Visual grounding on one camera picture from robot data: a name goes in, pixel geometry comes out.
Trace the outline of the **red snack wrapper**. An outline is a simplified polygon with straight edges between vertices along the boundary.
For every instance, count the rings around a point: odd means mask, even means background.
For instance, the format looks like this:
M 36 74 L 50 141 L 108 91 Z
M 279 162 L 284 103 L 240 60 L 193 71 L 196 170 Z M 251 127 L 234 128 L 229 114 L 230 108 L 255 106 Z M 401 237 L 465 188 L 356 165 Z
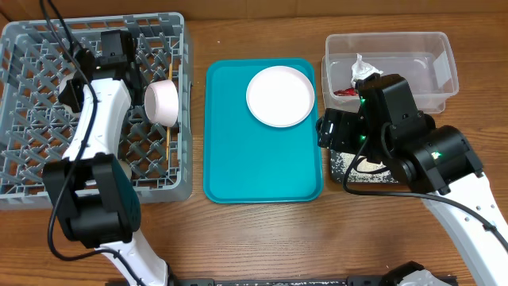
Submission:
M 350 87 L 348 89 L 334 91 L 333 94 L 336 96 L 357 96 L 358 92 L 354 87 Z

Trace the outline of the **white rice grains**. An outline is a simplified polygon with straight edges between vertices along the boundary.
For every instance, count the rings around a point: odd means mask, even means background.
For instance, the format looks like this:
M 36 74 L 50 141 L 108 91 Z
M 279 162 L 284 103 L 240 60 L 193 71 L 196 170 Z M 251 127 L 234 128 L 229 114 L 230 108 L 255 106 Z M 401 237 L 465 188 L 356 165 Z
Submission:
M 330 152 L 329 170 L 330 177 L 333 181 L 340 183 L 344 178 L 348 166 L 352 163 L 354 154 Z M 389 171 L 376 173 L 384 168 L 383 164 L 373 164 L 366 161 L 365 157 L 359 157 L 359 164 L 352 169 L 349 174 L 348 181 L 358 184 L 397 184 Z

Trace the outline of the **white tissue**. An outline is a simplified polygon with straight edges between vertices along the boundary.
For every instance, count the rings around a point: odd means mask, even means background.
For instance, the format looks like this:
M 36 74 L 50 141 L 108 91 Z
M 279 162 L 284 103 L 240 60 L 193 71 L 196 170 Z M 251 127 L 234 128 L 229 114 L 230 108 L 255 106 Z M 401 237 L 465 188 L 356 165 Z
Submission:
M 378 68 L 374 67 L 369 63 L 364 62 L 363 57 L 359 53 L 356 54 L 356 62 L 351 66 L 351 70 L 352 70 L 352 78 L 351 78 L 352 87 L 356 87 L 356 84 L 359 81 L 365 80 L 367 77 L 371 75 L 383 74 L 383 71 L 379 70 Z

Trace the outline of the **large white round plate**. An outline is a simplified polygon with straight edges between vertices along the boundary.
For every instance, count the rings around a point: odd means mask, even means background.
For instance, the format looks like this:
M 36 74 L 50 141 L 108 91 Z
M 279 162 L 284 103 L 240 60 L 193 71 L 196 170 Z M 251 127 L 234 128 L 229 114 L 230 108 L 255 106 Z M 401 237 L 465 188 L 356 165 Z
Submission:
M 299 70 L 273 66 L 259 71 L 249 82 L 246 102 L 251 114 L 275 128 L 303 122 L 314 108 L 313 84 Z

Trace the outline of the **small white bowl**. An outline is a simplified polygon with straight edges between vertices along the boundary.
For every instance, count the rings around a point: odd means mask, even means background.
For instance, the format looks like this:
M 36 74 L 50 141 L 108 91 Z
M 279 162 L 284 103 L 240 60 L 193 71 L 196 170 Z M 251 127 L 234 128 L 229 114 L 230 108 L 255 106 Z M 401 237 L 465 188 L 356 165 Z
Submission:
M 178 119 L 179 93 L 169 80 L 150 83 L 144 93 L 144 109 L 151 123 L 172 127 Z

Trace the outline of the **white paper cup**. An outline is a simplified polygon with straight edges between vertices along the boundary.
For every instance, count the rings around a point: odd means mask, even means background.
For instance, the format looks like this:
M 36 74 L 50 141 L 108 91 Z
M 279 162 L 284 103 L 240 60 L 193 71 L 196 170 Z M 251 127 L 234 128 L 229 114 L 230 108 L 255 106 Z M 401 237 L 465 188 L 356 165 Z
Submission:
M 118 161 L 119 165 L 121 166 L 123 172 L 125 173 L 126 177 L 131 180 L 132 179 L 132 169 L 130 168 L 129 164 L 126 163 L 124 160 Z

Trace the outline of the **wooden chopstick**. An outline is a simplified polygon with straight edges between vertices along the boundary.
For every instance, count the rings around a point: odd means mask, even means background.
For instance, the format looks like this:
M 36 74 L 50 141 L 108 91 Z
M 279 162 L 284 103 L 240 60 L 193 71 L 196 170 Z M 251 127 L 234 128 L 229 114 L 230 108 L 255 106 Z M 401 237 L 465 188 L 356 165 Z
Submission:
M 172 78 L 173 78 L 173 63 L 171 62 L 169 64 L 169 68 L 168 68 L 168 78 L 167 78 L 167 80 L 172 82 Z M 166 161 L 169 162 L 170 145 L 171 145 L 171 127 L 167 127 L 166 135 L 167 135 L 166 136 Z

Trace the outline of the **light grey bowl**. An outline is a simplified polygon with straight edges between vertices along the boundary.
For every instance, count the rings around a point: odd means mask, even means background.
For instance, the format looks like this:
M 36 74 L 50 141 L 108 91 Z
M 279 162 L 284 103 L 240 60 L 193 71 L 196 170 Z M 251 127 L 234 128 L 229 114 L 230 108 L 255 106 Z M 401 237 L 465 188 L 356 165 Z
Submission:
M 59 94 L 61 94 L 61 93 L 64 91 L 64 88 L 67 86 L 67 82 L 68 82 L 69 80 L 73 79 L 74 74 L 75 74 L 75 72 L 72 72 L 72 73 L 70 73 L 70 74 L 68 74 L 68 75 L 66 75 L 66 76 L 64 76 L 64 77 L 63 77 L 63 79 L 62 79 L 62 81 L 61 81 L 61 83 L 60 83 L 60 85 L 59 85 Z M 80 112 L 78 112 L 78 113 L 73 112 L 73 111 L 72 111 L 72 109 L 71 109 L 68 105 L 66 105 L 66 104 L 64 104 L 64 103 L 61 103 L 61 105 L 63 106 L 63 108 L 64 108 L 64 109 L 65 109 L 65 110 L 66 110 L 66 111 L 67 111 L 67 112 L 68 112 L 68 113 L 69 113 L 72 117 L 74 117 L 74 118 L 79 118 L 79 117 L 80 117 L 80 114 L 81 114 Z

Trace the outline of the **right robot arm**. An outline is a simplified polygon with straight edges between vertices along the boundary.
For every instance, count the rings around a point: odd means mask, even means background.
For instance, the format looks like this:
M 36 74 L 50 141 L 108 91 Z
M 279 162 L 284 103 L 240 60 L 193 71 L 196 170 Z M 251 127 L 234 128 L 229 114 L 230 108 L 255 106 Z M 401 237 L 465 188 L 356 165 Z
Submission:
M 342 186 L 353 195 L 420 199 L 444 227 L 478 285 L 507 283 L 507 222 L 468 139 L 453 126 L 437 127 L 416 107 L 407 81 L 374 74 L 356 85 L 360 108 L 328 108 L 317 120 L 320 147 L 354 157 Z M 409 190 L 360 191 L 348 186 L 362 160 L 383 164 Z

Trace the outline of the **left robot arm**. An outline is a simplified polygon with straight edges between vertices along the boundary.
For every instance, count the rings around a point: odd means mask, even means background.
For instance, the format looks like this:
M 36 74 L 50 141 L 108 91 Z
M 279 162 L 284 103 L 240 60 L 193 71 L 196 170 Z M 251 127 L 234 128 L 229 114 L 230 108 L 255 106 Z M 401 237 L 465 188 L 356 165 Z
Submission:
M 87 48 L 71 56 L 76 70 L 60 84 L 58 100 L 79 123 L 62 159 L 43 168 L 48 247 L 62 261 L 102 254 L 131 285 L 176 285 L 141 232 L 140 201 L 117 158 L 125 116 L 143 93 L 136 42 L 113 30 L 101 44 L 100 56 Z

